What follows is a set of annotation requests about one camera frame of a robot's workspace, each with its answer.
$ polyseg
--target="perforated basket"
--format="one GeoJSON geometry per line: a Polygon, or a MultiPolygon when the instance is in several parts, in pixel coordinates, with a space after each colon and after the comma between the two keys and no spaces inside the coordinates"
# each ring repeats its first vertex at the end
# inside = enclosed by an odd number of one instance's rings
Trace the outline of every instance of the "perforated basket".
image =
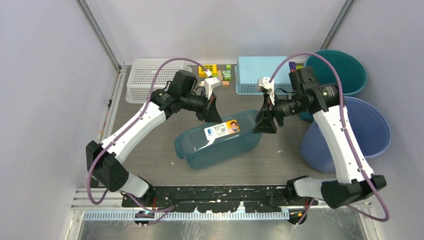
{"type": "MultiPolygon", "coordinates": [[[[167,59],[134,59],[128,82],[126,83],[126,101],[132,104],[143,104],[149,95],[153,76],[167,59]]],[[[192,68],[182,60],[172,61],[162,68],[157,76],[153,90],[162,89],[167,81],[172,81],[179,70],[191,72],[192,68]]]]}
{"type": "MultiPolygon", "coordinates": [[[[261,95],[258,92],[258,80],[271,77],[285,56],[240,56],[235,66],[235,92],[240,95],[261,95]]],[[[274,78],[276,94],[285,94],[281,89],[291,92],[289,63],[284,64],[274,78]]]]}

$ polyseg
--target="cartoon boy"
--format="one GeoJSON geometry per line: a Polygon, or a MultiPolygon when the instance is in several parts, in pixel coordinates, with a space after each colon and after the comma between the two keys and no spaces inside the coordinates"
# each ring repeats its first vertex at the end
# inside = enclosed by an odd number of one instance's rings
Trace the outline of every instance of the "cartoon boy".
{"type": "Polygon", "coordinates": [[[228,129],[228,132],[230,134],[237,133],[239,131],[239,125],[237,125],[236,121],[230,122],[229,126],[230,126],[230,128],[228,129]]]}

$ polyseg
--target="gray wall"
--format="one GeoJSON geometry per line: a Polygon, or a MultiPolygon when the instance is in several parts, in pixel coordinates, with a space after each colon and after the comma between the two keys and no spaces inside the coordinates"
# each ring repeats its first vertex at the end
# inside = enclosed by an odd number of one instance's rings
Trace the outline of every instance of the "gray wall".
{"type": "Polygon", "coordinates": [[[115,69],[75,0],[0,3],[0,239],[59,240],[115,69]]]}
{"type": "Polygon", "coordinates": [[[366,67],[369,83],[359,96],[377,107],[391,127],[390,149],[370,163],[387,179],[381,193],[391,219],[378,224],[384,240],[422,239],[424,234],[423,9],[422,0],[356,1],[331,45],[366,67]]]}
{"type": "Polygon", "coordinates": [[[89,0],[129,65],[136,58],[171,57],[227,64],[238,56],[318,50],[343,2],[89,0]]]}

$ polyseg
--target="label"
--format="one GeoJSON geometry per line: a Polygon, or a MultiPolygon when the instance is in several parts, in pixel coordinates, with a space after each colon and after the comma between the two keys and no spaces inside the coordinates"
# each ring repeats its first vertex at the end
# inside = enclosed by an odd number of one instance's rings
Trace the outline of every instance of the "label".
{"type": "Polygon", "coordinates": [[[237,120],[229,120],[214,126],[210,126],[204,129],[204,134],[208,141],[224,137],[230,134],[240,132],[239,124],[237,120]]]}

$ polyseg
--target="blue bucket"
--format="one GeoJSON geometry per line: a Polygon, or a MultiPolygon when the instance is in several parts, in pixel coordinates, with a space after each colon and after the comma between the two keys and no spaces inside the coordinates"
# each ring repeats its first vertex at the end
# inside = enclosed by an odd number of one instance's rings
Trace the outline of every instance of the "blue bucket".
{"type": "MultiPolygon", "coordinates": [[[[383,154],[390,145],[391,133],[384,117],[369,103],[345,96],[350,126],[366,159],[383,154]]],[[[333,158],[317,122],[313,122],[300,144],[300,154],[314,169],[335,173],[333,158]]]]}
{"type": "MultiPolygon", "coordinates": [[[[344,96],[353,96],[367,85],[368,77],[364,67],[353,56],[336,50],[324,49],[316,54],[322,56],[333,65],[340,77],[344,96]]],[[[337,84],[336,77],[325,62],[317,57],[310,56],[306,59],[306,67],[312,67],[319,84],[337,84]]],[[[312,122],[314,118],[308,112],[299,114],[300,119],[312,122]]]]}

